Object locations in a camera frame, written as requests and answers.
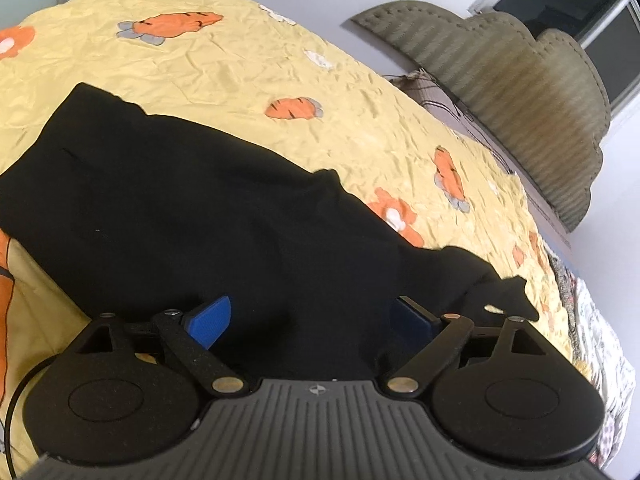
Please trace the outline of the black pants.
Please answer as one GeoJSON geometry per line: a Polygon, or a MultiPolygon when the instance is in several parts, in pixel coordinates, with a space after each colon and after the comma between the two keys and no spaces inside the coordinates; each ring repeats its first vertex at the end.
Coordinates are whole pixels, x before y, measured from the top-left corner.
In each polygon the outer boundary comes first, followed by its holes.
{"type": "Polygon", "coordinates": [[[214,355],[249,378],[369,379],[411,358],[407,296],[481,326],[536,320],[522,278],[412,246],[336,172],[78,84],[1,178],[2,230],[74,304],[144,321],[220,298],[214,355]]]}

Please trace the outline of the striped mattress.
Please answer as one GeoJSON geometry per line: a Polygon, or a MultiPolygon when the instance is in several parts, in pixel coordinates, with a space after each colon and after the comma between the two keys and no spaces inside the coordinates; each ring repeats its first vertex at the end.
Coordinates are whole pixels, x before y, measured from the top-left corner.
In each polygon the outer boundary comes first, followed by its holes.
{"type": "Polygon", "coordinates": [[[440,122],[454,129],[455,132],[482,144],[491,152],[504,172],[518,176],[527,196],[529,210],[544,240],[555,249],[570,250],[567,230],[554,209],[541,195],[533,179],[460,100],[425,70],[415,70],[401,76],[389,76],[387,80],[440,122]]]}

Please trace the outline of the olive padded headboard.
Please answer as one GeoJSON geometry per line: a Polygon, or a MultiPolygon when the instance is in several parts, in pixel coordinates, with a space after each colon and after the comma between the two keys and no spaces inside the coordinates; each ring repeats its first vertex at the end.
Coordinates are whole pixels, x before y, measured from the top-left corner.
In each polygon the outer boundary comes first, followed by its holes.
{"type": "Polygon", "coordinates": [[[431,74],[516,159],[567,231],[584,220],[611,123],[604,83],[557,29],[538,36],[503,12],[460,18],[397,0],[352,21],[431,74]]]}

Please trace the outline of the yellow carrot print bedsheet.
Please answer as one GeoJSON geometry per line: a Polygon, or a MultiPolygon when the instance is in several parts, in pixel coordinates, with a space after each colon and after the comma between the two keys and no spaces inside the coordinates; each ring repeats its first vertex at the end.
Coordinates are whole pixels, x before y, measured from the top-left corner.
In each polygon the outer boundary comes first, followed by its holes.
{"type": "Polygon", "coordinates": [[[250,0],[72,0],[1,34],[1,177],[78,84],[145,114],[336,172],[417,248],[522,278],[536,320],[474,323],[422,393],[387,377],[249,378],[208,393],[153,316],[85,315],[1,227],[6,479],[579,479],[587,385],[553,340],[553,276],[523,188],[491,154],[302,26],[250,0]]]}

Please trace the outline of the dark window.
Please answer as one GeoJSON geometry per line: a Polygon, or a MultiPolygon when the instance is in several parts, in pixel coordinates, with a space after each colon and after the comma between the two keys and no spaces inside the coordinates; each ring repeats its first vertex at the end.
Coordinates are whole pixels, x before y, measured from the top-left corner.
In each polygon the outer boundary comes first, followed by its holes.
{"type": "Polygon", "coordinates": [[[533,36],[566,32],[587,52],[604,83],[614,116],[639,96],[639,0],[476,0],[472,14],[504,12],[533,36]]]}

